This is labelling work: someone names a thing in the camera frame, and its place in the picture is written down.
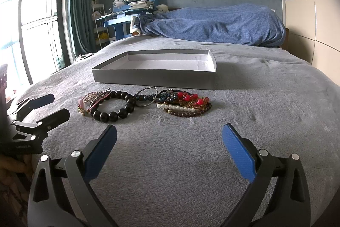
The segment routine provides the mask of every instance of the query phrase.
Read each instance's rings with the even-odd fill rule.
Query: silver screw
[[[298,160],[300,157],[296,153],[292,154],[293,160]]]
[[[268,156],[268,151],[265,149],[260,149],[259,153],[261,156]]]
[[[42,162],[47,161],[47,159],[48,159],[48,156],[47,156],[47,155],[42,155],[42,156],[40,157],[40,161],[42,161]]]
[[[74,158],[77,158],[79,155],[80,155],[80,151],[79,151],[79,150],[74,150],[74,151],[71,153],[71,156],[74,157]]]

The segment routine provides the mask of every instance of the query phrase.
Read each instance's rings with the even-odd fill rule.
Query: open box
[[[96,82],[213,90],[215,57],[209,50],[127,51],[92,69]]]

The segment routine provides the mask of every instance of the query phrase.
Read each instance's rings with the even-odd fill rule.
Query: blue blanket
[[[278,16],[255,4],[140,14],[131,20],[130,30],[188,41],[271,47],[280,46],[286,35]]]

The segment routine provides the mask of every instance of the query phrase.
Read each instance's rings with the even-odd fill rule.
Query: jewelry pile
[[[204,114],[212,107],[209,98],[199,98],[198,94],[185,91],[166,90],[160,93],[157,108],[173,116],[196,117]]]
[[[143,95],[139,94],[144,90],[154,89],[154,94]],[[98,110],[99,105],[111,98],[124,99],[126,101],[125,108],[121,108],[117,113],[115,111],[101,112]],[[145,105],[138,104],[138,101],[150,101]],[[158,93],[156,87],[147,87],[140,90],[137,94],[131,95],[127,92],[111,91],[96,91],[86,94],[79,100],[78,112],[85,116],[90,114],[93,118],[101,122],[117,121],[118,118],[126,118],[129,113],[135,110],[135,106],[146,107],[156,102],[157,108],[162,108],[165,112],[178,117],[197,117],[209,109],[212,105],[209,103],[208,97],[200,98],[198,94],[191,94],[187,91],[167,89]],[[84,108],[84,104],[89,103],[88,109]]]

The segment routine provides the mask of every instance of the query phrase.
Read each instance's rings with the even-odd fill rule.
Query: curtain
[[[96,52],[90,0],[70,0],[70,17],[75,55]]]

